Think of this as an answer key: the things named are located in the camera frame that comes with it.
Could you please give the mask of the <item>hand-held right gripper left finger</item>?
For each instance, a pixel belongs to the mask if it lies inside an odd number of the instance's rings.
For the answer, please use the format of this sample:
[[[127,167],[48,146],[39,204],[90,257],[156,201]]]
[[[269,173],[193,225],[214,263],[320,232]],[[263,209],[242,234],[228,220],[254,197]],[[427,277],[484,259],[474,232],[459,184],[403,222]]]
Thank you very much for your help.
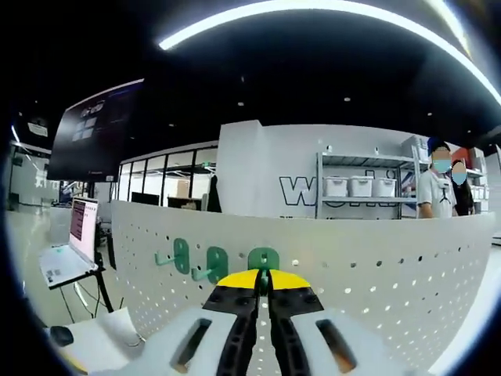
[[[150,337],[130,375],[239,375],[256,341],[262,271],[220,280],[200,308],[187,309]]]

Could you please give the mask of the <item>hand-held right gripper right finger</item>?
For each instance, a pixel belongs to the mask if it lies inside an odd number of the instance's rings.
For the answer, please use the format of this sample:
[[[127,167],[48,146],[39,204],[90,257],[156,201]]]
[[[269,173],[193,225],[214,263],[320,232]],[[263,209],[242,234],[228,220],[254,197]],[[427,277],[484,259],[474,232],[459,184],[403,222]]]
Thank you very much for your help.
[[[283,375],[411,375],[382,339],[326,308],[302,277],[268,271],[272,344]]]

